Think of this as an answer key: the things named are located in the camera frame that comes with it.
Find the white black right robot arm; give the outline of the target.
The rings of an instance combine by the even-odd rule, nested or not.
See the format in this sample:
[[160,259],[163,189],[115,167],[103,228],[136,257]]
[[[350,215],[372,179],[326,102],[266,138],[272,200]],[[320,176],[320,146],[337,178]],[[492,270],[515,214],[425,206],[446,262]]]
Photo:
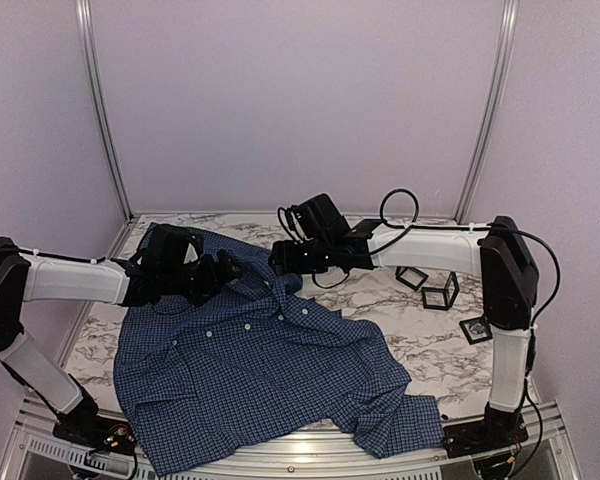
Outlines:
[[524,383],[531,368],[532,330],[537,306],[539,268],[529,250],[533,234],[518,229],[508,216],[489,223],[423,225],[391,228],[365,219],[340,237],[315,237],[304,242],[274,243],[269,265],[278,275],[324,273],[337,267],[415,267],[478,277],[482,285],[483,317],[493,341],[492,383],[475,438],[495,448],[514,431],[523,403]]

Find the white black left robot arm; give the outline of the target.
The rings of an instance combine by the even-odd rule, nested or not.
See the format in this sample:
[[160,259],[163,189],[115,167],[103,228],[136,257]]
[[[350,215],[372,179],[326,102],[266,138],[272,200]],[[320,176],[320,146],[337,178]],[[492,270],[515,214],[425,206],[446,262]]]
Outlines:
[[196,239],[140,248],[129,258],[77,259],[27,250],[0,237],[0,362],[86,445],[105,438],[106,423],[79,383],[38,343],[42,316],[59,326],[69,306],[156,304],[179,296],[199,306],[239,276],[226,251],[204,254]]

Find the blue checked shirt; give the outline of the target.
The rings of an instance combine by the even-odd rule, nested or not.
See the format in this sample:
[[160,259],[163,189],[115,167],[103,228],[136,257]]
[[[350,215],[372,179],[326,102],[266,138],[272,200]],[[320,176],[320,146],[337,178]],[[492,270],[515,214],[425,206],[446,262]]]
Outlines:
[[274,274],[264,248],[202,238],[242,277],[199,307],[167,297],[130,309],[114,359],[118,403],[158,475],[324,419],[377,458],[441,443],[436,400],[407,393],[410,376],[375,323],[300,297],[302,279]]

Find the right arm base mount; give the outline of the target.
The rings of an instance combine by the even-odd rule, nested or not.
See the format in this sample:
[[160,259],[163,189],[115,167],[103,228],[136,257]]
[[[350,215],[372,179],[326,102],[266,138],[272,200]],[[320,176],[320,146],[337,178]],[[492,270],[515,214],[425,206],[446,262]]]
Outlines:
[[529,439],[521,415],[523,403],[509,412],[488,402],[481,419],[444,426],[442,448],[449,458],[458,458],[522,444]]

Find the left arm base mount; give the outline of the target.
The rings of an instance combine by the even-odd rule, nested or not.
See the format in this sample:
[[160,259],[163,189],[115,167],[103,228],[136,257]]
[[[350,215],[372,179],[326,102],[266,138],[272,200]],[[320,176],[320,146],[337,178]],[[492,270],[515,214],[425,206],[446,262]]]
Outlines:
[[137,445],[131,425],[101,416],[91,397],[84,397],[69,413],[57,415],[53,436],[89,447],[95,453],[133,455]]

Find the white blue round brooch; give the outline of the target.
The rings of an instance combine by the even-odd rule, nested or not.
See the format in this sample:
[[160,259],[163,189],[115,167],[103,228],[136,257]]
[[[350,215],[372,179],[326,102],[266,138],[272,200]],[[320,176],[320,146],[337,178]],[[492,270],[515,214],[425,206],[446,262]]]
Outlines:
[[474,324],[471,327],[471,330],[475,335],[483,335],[485,332],[485,327],[482,324]]

